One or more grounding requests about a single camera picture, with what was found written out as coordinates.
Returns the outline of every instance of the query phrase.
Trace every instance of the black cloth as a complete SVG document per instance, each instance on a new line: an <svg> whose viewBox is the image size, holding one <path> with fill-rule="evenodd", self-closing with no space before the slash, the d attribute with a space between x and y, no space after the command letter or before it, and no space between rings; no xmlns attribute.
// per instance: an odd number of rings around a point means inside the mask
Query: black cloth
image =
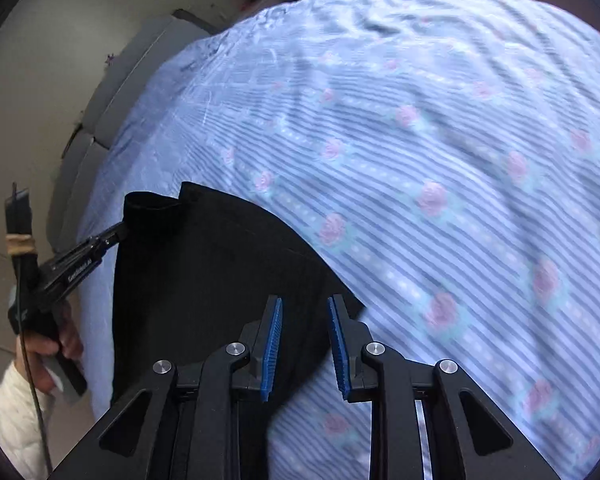
<svg viewBox="0 0 600 480"><path fill-rule="evenodd" d="M266 430L276 410L329 350L327 298L351 317L363 305L290 227L259 206L183 183L179 199L127 195L128 237L114 281L113 398L157 360L203 361L260 319L269 294L283 299L273 393L240 410L242 478L265 478Z"/></svg>

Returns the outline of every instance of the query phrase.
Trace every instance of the round metal bolt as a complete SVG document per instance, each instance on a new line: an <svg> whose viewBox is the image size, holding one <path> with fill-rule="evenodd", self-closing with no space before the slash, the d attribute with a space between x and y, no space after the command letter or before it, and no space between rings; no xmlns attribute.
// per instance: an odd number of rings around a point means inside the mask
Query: round metal bolt
<svg viewBox="0 0 600 480"><path fill-rule="evenodd" d="M384 350L384 345L382 343L377 343L376 341L373 341L366 346L366 351L371 355L384 354Z"/></svg>
<svg viewBox="0 0 600 480"><path fill-rule="evenodd" d="M242 343L231 343L226 346L226 352L231 355L240 355L244 352L244 345Z"/></svg>
<svg viewBox="0 0 600 480"><path fill-rule="evenodd" d="M440 369L445 374L455 374L458 371L458 365L451 359L445 359L440 363Z"/></svg>
<svg viewBox="0 0 600 480"><path fill-rule="evenodd" d="M156 361L154 363L154 372L157 374L165 374L169 370L171 370L171 363L166 359L161 359L160 361Z"/></svg>

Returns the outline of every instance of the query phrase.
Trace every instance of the blue striped fabric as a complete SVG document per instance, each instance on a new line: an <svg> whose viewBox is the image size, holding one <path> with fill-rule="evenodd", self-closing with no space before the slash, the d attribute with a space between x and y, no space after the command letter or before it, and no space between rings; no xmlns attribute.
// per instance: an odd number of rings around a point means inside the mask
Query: blue striped fabric
<svg viewBox="0 0 600 480"><path fill-rule="evenodd" d="M600 456L600 35L531 0L302 0L154 76L81 236L183 180L255 202L366 305L376 340L458 361L561 478ZM82 288L108 407L114 256ZM270 428L272 478L366 478L370 410L331 359Z"/></svg>

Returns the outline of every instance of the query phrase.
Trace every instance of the white sweater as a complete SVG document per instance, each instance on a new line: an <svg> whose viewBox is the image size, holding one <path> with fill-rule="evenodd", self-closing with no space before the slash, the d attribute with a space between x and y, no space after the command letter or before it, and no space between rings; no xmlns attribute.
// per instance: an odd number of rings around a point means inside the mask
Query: white sweater
<svg viewBox="0 0 600 480"><path fill-rule="evenodd" d="M45 425L54 397L37 391ZM12 362L0 383L0 447L25 480L46 478L42 438L29 383Z"/></svg>

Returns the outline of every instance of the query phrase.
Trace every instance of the human hand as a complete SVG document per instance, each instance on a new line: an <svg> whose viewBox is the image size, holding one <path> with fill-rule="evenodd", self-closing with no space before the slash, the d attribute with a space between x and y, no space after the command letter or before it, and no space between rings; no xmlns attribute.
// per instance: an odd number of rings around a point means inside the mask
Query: human hand
<svg viewBox="0 0 600 480"><path fill-rule="evenodd" d="M62 319L64 323L59 327L60 342L62 343L62 354L68 359L78 360L82 356L83 346L71 318L71 308L68 304L62 306ZM58 353L58 343L40 335L36 332L25 331L24 345L27 351L27 359L31 369L31 377L34 386L44 394L49 394L56 387L54 380L42 364L41 356L52 356ZM16 338L16 370L27 379L27 371L22 357L20 338Z"/></svg>

